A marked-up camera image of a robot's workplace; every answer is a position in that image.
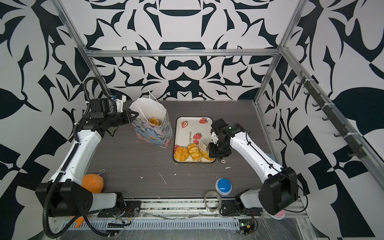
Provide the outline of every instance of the dark wooden tabletop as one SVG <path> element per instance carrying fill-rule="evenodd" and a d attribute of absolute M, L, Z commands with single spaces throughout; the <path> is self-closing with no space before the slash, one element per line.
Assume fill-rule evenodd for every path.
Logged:
<path fill-rule="evenodd" d="M 256 111 L 249 101 L 161 101 L 167 109 L 175 133 L 181 116 L 223 118 L 238 122 L 251 131 L 252 140 L 270 153 Z M 234 196 L 245 189 L 261 187 L 259 177 L 235 150 L 226 163 L 177 163 L 173 160 L 174 138 L 164 149 L 137 138 L 130 124 L 121 126 L 114 137 L 106 133 L 90 163 L 88 173 L 105 169 L 103 192 L 122 192 L 124 197 L 203 197 L 215 189 L 216 180 L 224 177 L 232 183 Z"/>

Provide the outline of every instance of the black and white wallpaper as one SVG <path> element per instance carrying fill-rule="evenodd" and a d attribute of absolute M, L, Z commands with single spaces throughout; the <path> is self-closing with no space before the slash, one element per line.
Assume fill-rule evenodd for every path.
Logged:
<path fill-rule="evenodd" d="M 35 195 L 68 153 L 91 75 L 47 0 L 0 1 L 0 239 L 43 230 Z"/>
<path fill-rule="evenodd" d="M 384 158 L 384 5 L 379 0 L 310 0 L 290 51 Z M 260 101 L 278 158 L 308 193 L 320 239 L 382 239 L 384 192 L 282 59 Z"/>
<path fill-rule="evenodd" d="M 297 0 L 66 0 L 89 50 L 276 48 Z M 253 99 L 271 58 L 96 58 L 130 99 Z"/>

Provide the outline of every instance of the pastry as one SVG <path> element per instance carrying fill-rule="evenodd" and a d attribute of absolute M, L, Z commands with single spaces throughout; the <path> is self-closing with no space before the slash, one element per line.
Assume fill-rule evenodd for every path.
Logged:
<path fill-rule="evenodd" d="M 148 122 L 152 123 L 153 125 L 160 126 L 159 120 L 157 118 L 150 118 Z"/>
<path fill-rule="evenodd" d="M 199 151 L 201 152 L 201 156 L 203 156 L 203 158 L 205 158 L 205 159 L 207 159 L 209 161 L 215 160 L 214 158 L 209 158 L 209 153 L 207 151 L 207 146 L 203 142 L 199 142 Z"/>
<path fill-rule="evenodd" d="M 185 161 L 189 157 L 189 152 L 185 147 L 178 147 L 175 151 L 175 158 L 180 161 Z"/>
<path fill-rule="evenodd" d="M 192 160 L 194 162 L 201 162 L 201 153 L 197 148 L 196 144 L 192 143 L 188 146 L 188 151 L 191 154 Z"/>

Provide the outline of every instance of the tray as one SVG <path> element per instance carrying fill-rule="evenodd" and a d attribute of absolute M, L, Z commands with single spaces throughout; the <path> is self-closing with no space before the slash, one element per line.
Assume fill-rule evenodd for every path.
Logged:
<path fill-rule="evenodd" d="M 194 140 L 195 143 L 196 141 L 202 141 L 208 146 L 208 143 L 211 141 L 211 124 L 212 119 L 208 117 L 179 117 L 176 122 L 174 151 L 176 145 L 180 147 L 188 147 L 188 145 L 191 145 Z M 202 157 L 200 162 L 194 162 L 191 156 L 189 156 L 185 161 L 180 161 L 175 158 L 175 154 L 173 154 L 173 159 L 176 162 L 189 163 L 212 163 L 215 161 L 210 161 Z"/>

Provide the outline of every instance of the bag handle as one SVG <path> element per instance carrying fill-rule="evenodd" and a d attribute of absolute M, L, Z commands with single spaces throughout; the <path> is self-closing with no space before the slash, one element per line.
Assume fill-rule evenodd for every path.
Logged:
<path fill-rule="evenodd" d="M 155 98 L 155 96 L 152 95 L 152 93 L 151 93 L 150 90 L 148 90 L 148 93 L 149 93 L 149 99 L 152 99 L 152 98 L 151 98 L 151 96 L 152 96 L 152 97 L 154 98 L 154 100 L 156 100 L 156 102 L 159 102 L 159 101 Z"/>
<path fill-rule="evenodd" d="M 145 115 L 144 115 L 144 113 L 143 113 L 143 111 L 141 111 L 141 114 L 143 114 L 143 116 L 144 116 L 144 118 L 145 118 L 145 120 L 147 120 L 147 122 L 149 122 L 148 121 L 148 119 L 145 117 Z"/>

